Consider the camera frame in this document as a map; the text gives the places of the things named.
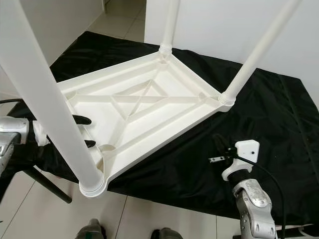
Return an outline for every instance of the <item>black cloth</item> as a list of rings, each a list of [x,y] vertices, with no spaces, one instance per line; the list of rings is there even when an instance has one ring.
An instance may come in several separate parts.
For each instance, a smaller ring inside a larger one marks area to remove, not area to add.
[[[57,82],[135,59],[158,46],[83,33],[51,66]],[[218,91],[223,92],[241,64],[174,49],[173,54]],[[21,103],[11,116],[32,117]],[[238,218],[212,139],[221,134],[230,143],[260,142],[258,163],[280,182],[287,199],[287,223],[319,223],[319,113],[299,79],[257,69],[229,112],[216,113],[110,182],[108,190],[155,202],[224,217]],[[77,181],[54,149],[30,153],[34,164]],[[281,223],[280,196],[272,180],[253,168],[273,202],[272,214]]]

